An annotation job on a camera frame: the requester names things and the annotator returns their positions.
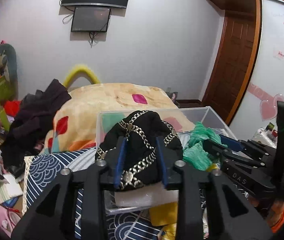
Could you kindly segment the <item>green knitted cloth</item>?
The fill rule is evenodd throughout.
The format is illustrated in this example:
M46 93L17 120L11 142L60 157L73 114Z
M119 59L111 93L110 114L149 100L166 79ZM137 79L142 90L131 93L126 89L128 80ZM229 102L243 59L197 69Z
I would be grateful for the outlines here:
M220 136L212 128L206 128L201 122L197 122L183 149L183 160L201 171L206 171L213 164L220 164L218 157L214 157L204 150L203 142L207 139L226 146L222 144Z

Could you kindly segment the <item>black chain-trimmed hat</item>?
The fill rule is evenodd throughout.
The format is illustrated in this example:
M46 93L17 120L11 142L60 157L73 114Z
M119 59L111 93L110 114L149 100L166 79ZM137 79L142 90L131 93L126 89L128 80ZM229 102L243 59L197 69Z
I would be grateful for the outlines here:
M156 163L158 137L163 139L165 148L182 158L182 145L177 132L154 111L135 111L117 122L96 150L95 159L108 160L117 151L121 137L124 139L120 144L122 171L117 172L119 181L115 185L116 191L131 191L161 181Z

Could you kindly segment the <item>clear plastic storage box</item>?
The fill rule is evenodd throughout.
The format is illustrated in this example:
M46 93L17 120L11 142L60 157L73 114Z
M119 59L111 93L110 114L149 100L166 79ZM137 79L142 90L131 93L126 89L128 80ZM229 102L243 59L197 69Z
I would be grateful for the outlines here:
M96 157L103 175L106 213L116 215L178 201L180 175L173 171L194 129L235 136L211 107L101 112Z

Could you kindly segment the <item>white foam block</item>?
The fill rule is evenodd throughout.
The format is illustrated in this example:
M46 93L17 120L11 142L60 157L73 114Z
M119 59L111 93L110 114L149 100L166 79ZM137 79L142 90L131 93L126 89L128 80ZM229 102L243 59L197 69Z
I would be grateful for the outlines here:
M120 207L153 207L177 202L178 190L168 191L161 182L125 192L115 192L115 204Z

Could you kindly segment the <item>yellow rectangular sponge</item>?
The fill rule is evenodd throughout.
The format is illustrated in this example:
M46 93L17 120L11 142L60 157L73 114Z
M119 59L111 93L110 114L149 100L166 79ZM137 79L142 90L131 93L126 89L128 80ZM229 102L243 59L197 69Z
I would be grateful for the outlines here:
M171 202L149 209L150 222L153 226L164 226L177 222L178 202Z

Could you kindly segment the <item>beige floral blanket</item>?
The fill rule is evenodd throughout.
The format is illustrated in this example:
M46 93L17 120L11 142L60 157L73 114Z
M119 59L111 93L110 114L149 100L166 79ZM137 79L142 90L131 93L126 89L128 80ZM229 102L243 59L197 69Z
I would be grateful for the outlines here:
M131 83L88 85L70 92L71 99L58 110L47 133L43 154L81 150L94 146L116 122L134 111L162 109L161 119L176 132L194 129L168 95L160 88Z

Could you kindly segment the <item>blue white patterned tablecloth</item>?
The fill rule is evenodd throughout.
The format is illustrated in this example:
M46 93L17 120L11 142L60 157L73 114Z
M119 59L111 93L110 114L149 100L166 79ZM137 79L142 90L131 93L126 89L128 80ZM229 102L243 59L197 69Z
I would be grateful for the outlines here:
M92 147L26 157L22 214L31 209L62 169L84 170L93 163L95 152L96 148ZM155 226L147 209L106 215L106 219L109 239L175 239L177 224Z

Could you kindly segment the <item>brown wooden door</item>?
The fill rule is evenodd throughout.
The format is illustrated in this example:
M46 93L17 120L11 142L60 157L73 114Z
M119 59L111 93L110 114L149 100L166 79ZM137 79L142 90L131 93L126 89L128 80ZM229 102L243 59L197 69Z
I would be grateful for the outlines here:
M203 97L230 124L248 87L261 32L260 0L209 0L225 11L214 67Z

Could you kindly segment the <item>dark clothes pile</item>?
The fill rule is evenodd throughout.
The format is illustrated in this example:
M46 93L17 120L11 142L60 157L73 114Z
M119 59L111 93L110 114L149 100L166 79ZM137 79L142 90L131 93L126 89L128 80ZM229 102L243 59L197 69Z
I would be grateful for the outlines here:
M53 129L56 112L70 99L66 87L54 79L45 91L37 90L22 100L0 146L5 169L21 165L26 155L38 155L35 146Z

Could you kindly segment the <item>yellow curved chair back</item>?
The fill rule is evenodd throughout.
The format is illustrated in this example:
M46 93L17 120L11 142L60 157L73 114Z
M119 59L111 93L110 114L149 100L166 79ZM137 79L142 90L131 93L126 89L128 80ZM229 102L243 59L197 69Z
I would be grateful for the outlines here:
M76 64L67 73L62 85L66 88L70 88L72 83L79 77L85 77L92 85L101 83L97 75L87 65Z

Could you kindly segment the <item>small wall monitor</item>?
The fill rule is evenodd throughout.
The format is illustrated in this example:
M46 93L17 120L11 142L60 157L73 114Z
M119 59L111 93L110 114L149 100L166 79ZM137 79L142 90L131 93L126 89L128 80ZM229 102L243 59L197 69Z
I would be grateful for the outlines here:
M71 32L107 32L111 9L104 7L76 7Z

